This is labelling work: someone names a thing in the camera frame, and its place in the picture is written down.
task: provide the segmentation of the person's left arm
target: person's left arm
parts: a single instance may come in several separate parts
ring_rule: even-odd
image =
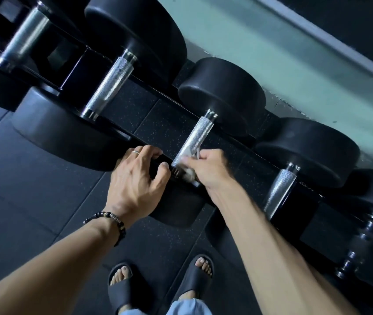
[[[117,161],[103,210],[114,213],[126,228],[156,208],[171,175],[168,164],[162,163],[151,180],[150,161],[162,151],[152,146],[135,150],[139,154],[131,148]],[[70,313],[118,238],[117,223],[100,217],[52,245],[0,281],[0,315]]]

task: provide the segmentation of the person's right arm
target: person's right arm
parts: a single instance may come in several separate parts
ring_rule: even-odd
[[[229,174],[221,150],[201,150],[200,159],[183,162],[195,170],[223,215],[264,315],[357,314],[272,227]]]

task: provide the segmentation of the person's left hand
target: person's left hand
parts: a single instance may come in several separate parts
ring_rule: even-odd
[[[116,214],[126,228],[152,213],[162,197],[171,177],[169,165],[161,163],[153,180],[149,174],[151,159],[158,158],[162,153],[157,147],[138,146],[128,149],[116,162],[104,211]]]

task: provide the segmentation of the foot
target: foot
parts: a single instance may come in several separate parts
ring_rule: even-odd
[[[128,279],[130,276],[131,276],[131,273],[130,273],[130,270],[128,269],[128,267],[123,266],[116,271],[115,275],[110,280],[109,285],[112,286],[112,285],[114,285],[114,284],[116,284],[120,281]],[[132,309],[131,304],[126,304],[118,310],[118,315],[120,315],[122,312],[125,312],[126,310],[130,310],[130,309]]]
[[[199,257],[198,260],[195,261],[195,266],[202,269],[205,273],[207,273],[208,276],[213,276],[210,263],[203,257]],[[178,301],[182,301],[183,299],[194,299],[196,297],[197,294],[195,291],[187,291],[178,298]]]

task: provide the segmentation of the pants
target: pants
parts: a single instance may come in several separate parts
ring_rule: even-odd
[[[121,315],[146,315],[140,310],[126,310]],[[175,301],[166,315],[212,315],[207,305],[200,299]]]

